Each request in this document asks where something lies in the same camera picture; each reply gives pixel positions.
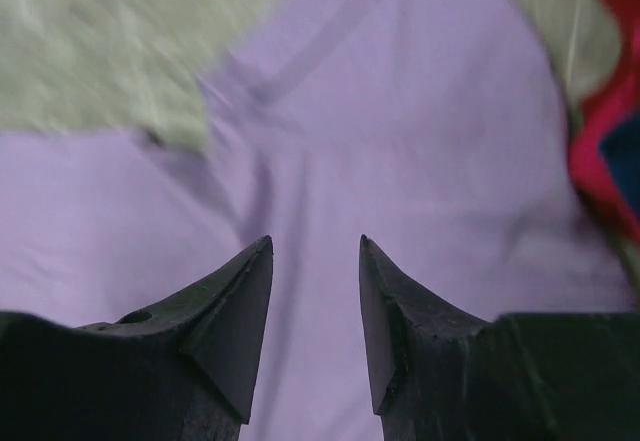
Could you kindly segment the lavender t shirt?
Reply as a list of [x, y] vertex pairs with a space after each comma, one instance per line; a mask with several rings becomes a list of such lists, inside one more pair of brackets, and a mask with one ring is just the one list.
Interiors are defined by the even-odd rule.
[[125, 132], [1, 140], [1, 305], [113, 321], [263, 235], [274, 279], [244, 440], [378, 440], [358, 245], [483, 319], [628, 312], [566, 171], [513, 0], [285, 0], [200, 82], [203, 155]]

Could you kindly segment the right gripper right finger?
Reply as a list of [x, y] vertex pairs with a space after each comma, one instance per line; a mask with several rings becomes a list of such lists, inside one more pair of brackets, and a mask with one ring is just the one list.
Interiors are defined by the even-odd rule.
[[639, 318], [516, 313], [482, 321], [362, 237], [359, 289], [374, 413], [388, 440], [635, 440]]

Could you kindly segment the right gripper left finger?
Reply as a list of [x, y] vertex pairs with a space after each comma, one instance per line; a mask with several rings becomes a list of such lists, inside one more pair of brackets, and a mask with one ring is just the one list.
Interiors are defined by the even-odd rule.
[[269, 306], [263, 237], [114, 323], [1, 316], [5, 440], [235, 440], [249, 422]]

